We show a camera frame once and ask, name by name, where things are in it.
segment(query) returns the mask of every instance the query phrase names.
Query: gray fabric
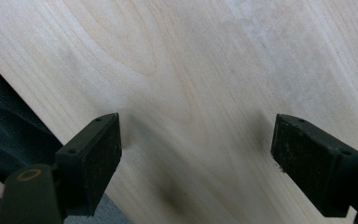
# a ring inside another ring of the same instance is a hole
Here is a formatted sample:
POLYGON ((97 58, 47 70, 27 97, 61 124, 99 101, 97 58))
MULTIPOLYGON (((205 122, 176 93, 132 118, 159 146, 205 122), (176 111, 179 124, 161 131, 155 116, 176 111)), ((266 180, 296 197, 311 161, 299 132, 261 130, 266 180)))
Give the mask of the gray fabric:
POLYGON ((94 217, 68 217, 65 224, 129 224, 130 221, 115 204, 104 194, 95 211, 94 217))

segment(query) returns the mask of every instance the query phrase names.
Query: plywood panel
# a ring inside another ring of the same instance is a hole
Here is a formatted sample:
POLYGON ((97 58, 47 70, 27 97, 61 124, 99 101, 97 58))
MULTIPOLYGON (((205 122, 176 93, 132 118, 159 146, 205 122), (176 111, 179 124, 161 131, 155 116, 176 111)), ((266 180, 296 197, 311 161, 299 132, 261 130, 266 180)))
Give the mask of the plywood panel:
POLYGON ((63 143, 120 113, 107 193, 134 223, 353 220, 269 147, 286 113, 358 149, 358 1, 0 1, 0 73, 63 143))

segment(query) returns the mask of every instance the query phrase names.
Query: wood grain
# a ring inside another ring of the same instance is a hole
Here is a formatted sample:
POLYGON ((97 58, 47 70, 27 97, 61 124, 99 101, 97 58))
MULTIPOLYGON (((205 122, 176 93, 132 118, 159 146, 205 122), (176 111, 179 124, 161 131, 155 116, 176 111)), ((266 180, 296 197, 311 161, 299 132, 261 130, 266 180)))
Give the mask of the wood grain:
POLYGON ((269 147, 286 113, 358 149, 358 1, 0 1, 0 73, 63 143, 120 113, 106 192, 134 223, 353 220, 269 147))

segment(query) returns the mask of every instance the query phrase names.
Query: screw hole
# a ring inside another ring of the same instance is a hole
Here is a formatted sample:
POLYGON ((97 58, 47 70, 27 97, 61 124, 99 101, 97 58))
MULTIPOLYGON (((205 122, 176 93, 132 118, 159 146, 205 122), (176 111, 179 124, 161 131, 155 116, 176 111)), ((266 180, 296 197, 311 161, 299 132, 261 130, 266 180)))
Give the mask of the screw hole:
POLYGON ((68 150, 68 153, 69 153, 69 154, 75 154, 75 153, 76 153, 76 150, 74 150, 74 149, 69 149, 69 150, 68 150))
POLYGON ((351 153, 348 151, 348 150, 345 150, 345 149, 340 149, 339 150, 342 154, 346 155, 346 156, 350 156, 351 153))

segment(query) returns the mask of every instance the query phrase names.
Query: dark fabric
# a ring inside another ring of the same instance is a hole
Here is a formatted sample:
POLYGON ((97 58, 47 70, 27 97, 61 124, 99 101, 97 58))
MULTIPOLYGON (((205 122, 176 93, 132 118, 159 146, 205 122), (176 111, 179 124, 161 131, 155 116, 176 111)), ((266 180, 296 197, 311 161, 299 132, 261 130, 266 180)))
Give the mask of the dark fabric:
POLYGON ((62 144, 0 76, 0 181, 37 163, 53 164, 62 144))

